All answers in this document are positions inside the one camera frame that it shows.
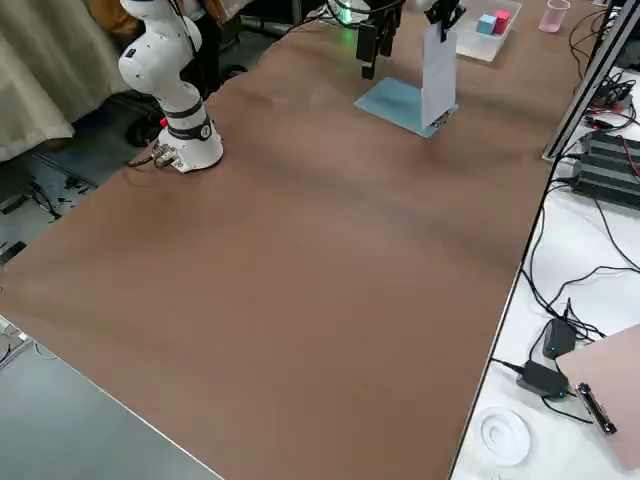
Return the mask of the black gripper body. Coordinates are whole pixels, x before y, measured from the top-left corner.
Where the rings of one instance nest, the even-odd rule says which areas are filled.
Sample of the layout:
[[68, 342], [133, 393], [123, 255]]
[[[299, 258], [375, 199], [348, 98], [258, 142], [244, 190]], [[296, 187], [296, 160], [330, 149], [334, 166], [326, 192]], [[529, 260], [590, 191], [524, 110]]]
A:
[[429, 18], [453, 18], [463, 14], [459, 0], [434, 0], [428, 9]]
[[370, 13], [367, 22], [382, 25], [389, 21], [393, 25], [399, 25], [402, 15], [403, 0], [367, 0]]

